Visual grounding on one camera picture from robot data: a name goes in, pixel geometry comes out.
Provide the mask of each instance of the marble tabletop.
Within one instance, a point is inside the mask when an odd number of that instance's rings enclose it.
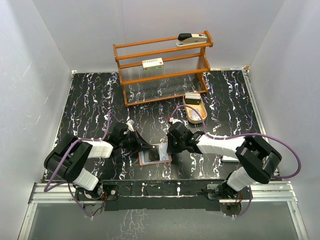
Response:
[[[209,91],[202,100],[208,113],[205,124],[210,133],[230,136],[259,132],[241,70],[205,72],[204,79]],[[133,120],[133,126],[147,142],[163,143],[167,139],[168,118],[181,104],[182,98],[178,97],[126,107],[118,73],[77,73],[73,75],[56,143],[66,133],[84,138],[102,137],[109,111],[124,122]],[[183,108],[174,117],[193,132],[203,129],[202,124],[188,123]],[[115,123],[112,117],[110,127]],[[223,180],[238,167],[238,163],[221,162],[215,154],[187,151],[172,156],[171,163],[140,166],[138,154],[120,150],[109,159],[88,159],[85,164],[88,171],[102,180]],[[43,180],[50,176],[45,173]]]

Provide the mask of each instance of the white box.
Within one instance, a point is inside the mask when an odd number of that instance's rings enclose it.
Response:
[[[158,69],[164,69],[164,61],[162,61],[162,58],[155,58],[155,59],[149,59],[142,61],[142,67],[143,71],[152,71],[152,70],[158,70]]]

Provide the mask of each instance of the wooden rack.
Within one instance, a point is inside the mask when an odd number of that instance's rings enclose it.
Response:
[[[128,107],[182,97],[185,92],[208,92],[203,76],[204,72],[210,71],[210,65],[206,58],[206,47],[212,47],[214,42],[208,31],[200,34],[207,35],[206,42],[186,46],[176,45],[177,36],[121,45],[113,44],[114,58],[119,70],[125,105]],[[194,49],[199,49],[199,52],[183,55],[175,53]],[[171,53],[175,53],[176,56],[162,57]],[[141,59],[153,58],[162,58],[164,69],[144,71]],[[166,80],[172,83],[171,86],[168,83],[166,87],[161,89],[161,94],[157,94],[159,86]],[[183,91],[182,89],[177,90],[179,88],[177,86],[181,83],[183,83]],[[144,95],[142,96],[140,89],[143,88]]]

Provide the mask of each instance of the white wall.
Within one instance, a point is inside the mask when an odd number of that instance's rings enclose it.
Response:
[[[286,0],[250,67],[250,79],[268,134],[289,143],[302,159],[291,179],[310,239],[319,239],[320,2]],[[281,173],[297,169],[281,151]]]
[[[0,0],[0,239],[17,239],[71,71],[32,0]]]
[[[71,70],[117,70],[112,44],[209,30],[212,68],[252,63],[283,0],[33,0]]]

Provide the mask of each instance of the stapler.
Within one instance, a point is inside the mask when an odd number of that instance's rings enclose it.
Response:
[[[178,36],[178,42],[176,45],[178,47],[202,44],[207,41],[207,35],[205,34],[191,34],[191,33],[180,33]]]

